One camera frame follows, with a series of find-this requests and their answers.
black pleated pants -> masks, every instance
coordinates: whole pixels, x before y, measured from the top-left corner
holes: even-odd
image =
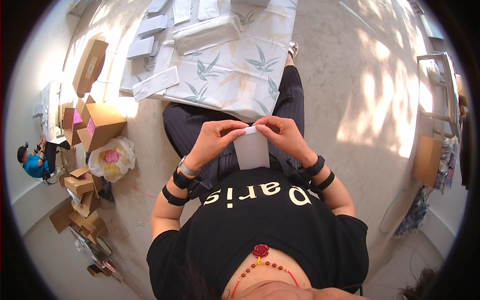
[[[303,88],[297,68],[294,66],[287,66],[283,70],[279,92],[272,114],[293,119],[303,136],[305,132]],[[190,153],[204,122],[220,120],[238,119],[221,111],[173,102],[169,103],[163,111],[165,133],[179,157]],[[297,159],[283,152],[281,155],[294,167],[300,166]],[[198,176],[201,179],[209,177],[212,162],[210,161],[200,170]],[[220,181],[221,178],[236,170],[239,170],[237,155],[233,143],[230,143],[218,157],[217,178]]]

pink item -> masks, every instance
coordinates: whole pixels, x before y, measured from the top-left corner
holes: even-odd
[[[93,136],[93,133],[95,132],[95,124],[93,124],[92,118],[88,120],[87,129],[90,136]]]
[[[77,109],[73,112],[73,122],[72,122],[72,128],[73,125],[76,123],[82,122],[82,118],[80,118],[80,114],[78,113]]]
[[[116,163],[120,157],[120,154],[115,150],[107,150],[105,153],[105,162],[107,163]]]

woman's right hand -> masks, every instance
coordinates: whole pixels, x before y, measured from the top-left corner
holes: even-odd
[[[308,147],[293,119],[266,116],[253,126],[281,151],[298,159],[304,168],[317,162],[317,154]]]

tablecloth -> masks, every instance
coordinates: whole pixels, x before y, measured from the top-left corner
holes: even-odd
[[[168,16],[169,27],[153,34],[160,44],[172,39],[175,28],[197,23],[199,0],[191,0],[191,19],[173,27],[173,1],[159,14]],[[174,53],[180,83],[165,96],[149,98],[196,105],[229,113],[252,122],[272,113],[287,59],[297,0],[271,0],[268,7],[218,1],[220,15],[237,15],[243,26],[240,40],[190,55]],[[144,19],[150,18],[145,13]],[[132,86],[154,73],[157,57],[128,60],[120,83],[120,95],[131,96]]]

hand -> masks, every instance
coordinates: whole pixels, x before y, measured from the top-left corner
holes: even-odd
[[[317,162],[317,154],[308,147],[294,120],[266,116],[253,125],[281,151],[298,159],[304,168]]]
[[[207,162],[215,158],[227,145],[245,134],[243,128],[248,127],[240,121],[210,121],[202,125],[202,130],[192,151],[185,158],[185,166],[198,171]]]

